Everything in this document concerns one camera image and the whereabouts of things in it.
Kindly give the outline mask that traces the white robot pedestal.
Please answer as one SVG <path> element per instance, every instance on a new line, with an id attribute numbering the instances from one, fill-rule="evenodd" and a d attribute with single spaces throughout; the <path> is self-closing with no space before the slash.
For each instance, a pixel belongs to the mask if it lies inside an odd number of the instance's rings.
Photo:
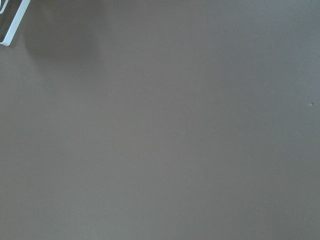
<path id="1" fill-rule="evenodd" d="M 0 44 L 9 46 L 26 13 L 30 0 L 0 1 Z"/>

